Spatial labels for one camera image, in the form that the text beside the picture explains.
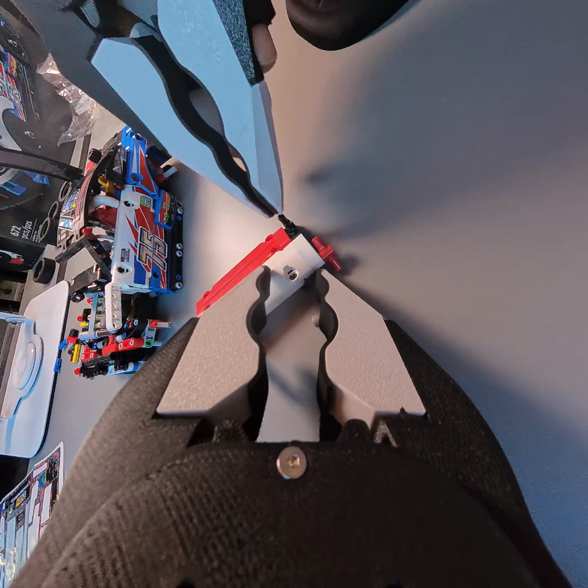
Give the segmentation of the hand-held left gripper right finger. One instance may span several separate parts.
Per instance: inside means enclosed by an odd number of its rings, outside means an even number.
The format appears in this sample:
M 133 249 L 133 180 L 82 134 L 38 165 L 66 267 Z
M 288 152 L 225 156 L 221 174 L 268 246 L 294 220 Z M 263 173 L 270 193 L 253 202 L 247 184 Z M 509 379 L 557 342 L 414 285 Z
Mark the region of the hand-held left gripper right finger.
M 422 417 L 423 401 L 394 342 L 386 319 L 326 270 L 317 274 L 320 413 L 343 426 L 360 420 L 369 428 L 383 417 Z

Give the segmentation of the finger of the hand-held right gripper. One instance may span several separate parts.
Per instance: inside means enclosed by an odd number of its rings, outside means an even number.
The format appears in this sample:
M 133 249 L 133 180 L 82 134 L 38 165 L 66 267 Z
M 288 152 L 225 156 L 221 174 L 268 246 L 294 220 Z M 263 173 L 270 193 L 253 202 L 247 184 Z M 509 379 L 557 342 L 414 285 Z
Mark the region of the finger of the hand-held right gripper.
M 159 32 L 179 66 L 209 92 L 222 121 L 219 132 L 234 160 L 246 169 L 253 186 L 276 205 L 276 215 L 282 214 L 282 171 L 265 80 L 255 84 L 247 80 L 224 31 L 222 40 L 213 40 L 203 26 L 189 31 L 187 25 L 168 19 Z
M 187 75 L 162 42 L 104 38 L 91 62 L 172 156 L 250 208 L 276 215 L 276 205 L 253 186 L 227 140 L 192 105 Z

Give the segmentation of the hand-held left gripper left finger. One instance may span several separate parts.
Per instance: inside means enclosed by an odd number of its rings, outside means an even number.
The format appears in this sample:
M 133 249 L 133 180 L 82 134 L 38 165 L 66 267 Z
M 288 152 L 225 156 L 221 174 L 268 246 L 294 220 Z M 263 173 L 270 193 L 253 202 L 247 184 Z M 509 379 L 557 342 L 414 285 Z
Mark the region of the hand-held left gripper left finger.
M 260 333 L 270 269 L 260 266 L 205 310 L 157 407 L 164 417 L 198 417 L 211 427 L 235 421 L 256 441 L 268 399 Z

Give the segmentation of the red lego axle connector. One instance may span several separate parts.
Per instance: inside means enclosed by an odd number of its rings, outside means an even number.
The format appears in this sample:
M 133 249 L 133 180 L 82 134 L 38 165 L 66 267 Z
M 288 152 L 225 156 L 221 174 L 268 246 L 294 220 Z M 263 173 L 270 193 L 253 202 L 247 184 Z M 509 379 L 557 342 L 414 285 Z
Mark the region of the red lego axle connector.
M 312 244 L 325 264 L 329 264 L 336 272 L 340 272 L 342 270 L 342 264 L 330 245 L 327 245 L 318 236 L 315 236 L 312 239 Z

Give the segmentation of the white and red lego assembly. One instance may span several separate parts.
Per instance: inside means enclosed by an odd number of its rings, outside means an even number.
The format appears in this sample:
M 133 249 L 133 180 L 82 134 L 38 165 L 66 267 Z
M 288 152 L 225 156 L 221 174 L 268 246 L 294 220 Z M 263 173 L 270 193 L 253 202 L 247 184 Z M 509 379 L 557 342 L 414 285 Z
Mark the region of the white and red lego assembly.
M 296 239 L 290 241 L 283 228 L 280 228 L 204 293 L 195 305 L 196 317 L 200 317 L 260 266 L 270 270 L 270 291 L 265 302 L 266 313 L 269 314 L 324 265 L 326 264 L 313 246 L 312 239 L 309 240 L 300 233 Z

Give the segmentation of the blue white lego race car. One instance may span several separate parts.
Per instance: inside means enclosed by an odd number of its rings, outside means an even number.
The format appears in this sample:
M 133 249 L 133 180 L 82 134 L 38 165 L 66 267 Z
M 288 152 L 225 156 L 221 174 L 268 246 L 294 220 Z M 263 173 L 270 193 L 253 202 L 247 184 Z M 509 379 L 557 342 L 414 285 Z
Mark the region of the blue white lego race car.
M 85 301 L 61 349 L 83 378 L 135 373 L 171 324 L 156 298 L 183 287 L 183 204 L 166 187 L 170 155 L 129 126 L 93 149 L 83 179 L 65 182 L 50 213 L 56 264 L 85 250 L 93 265 L 74 277 L 71 302 Z

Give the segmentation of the black lego set box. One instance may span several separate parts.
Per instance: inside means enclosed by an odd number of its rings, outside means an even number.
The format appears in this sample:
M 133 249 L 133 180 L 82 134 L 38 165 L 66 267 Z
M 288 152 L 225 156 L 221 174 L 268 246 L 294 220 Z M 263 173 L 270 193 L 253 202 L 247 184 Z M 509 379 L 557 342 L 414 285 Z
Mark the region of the black lego set box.
M 71 103 L 37 69 L 44 42 L 8 1 L 1 1 L 1 147 L 69 164 L 74 142 L 61 143 L 74 119 Z M 1 164 L 1 266 L 25 270 L 42 253 L 40 228 L 56 212 L 63 181 Z

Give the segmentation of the person's right hand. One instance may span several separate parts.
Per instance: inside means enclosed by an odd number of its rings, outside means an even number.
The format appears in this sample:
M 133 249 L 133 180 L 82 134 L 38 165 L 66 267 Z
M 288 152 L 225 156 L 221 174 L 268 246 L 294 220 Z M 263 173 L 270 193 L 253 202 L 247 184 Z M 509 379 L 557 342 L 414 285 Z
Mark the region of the person's right hand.
M 261 71 L 266 74 L 271 70 L 277 60 L 277 50 L 266 24 L 256 24 L 251 29 L 254 53 L 257 57 Z

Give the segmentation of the clear plastic bag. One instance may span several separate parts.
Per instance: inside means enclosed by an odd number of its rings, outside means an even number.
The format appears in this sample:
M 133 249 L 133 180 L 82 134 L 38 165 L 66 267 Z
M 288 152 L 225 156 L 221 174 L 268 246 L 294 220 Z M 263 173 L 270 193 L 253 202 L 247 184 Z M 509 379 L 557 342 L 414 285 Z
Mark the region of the clear plastic bag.
M 51 53 L 48 53 L 36 72 L 54 87 L 57 95 L 68 105 L 69 114 L 65 118 L 69 125 L 65 128 L 65 123 L 61 123 L 63 129 L 57 145 L 75 142 L 91 135 L 99 114 L 98 102 L 63 76 Z

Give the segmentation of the printed instruction booklet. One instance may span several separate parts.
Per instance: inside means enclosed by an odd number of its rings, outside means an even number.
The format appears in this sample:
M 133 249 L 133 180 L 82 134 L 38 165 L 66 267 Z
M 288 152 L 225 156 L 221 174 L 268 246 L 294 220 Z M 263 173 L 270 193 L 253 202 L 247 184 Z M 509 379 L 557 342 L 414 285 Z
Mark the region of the printed instruction booklet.
M 1 500 L 1 587 L 9 587 L 39 543 L 63 487 L 63 443 Z

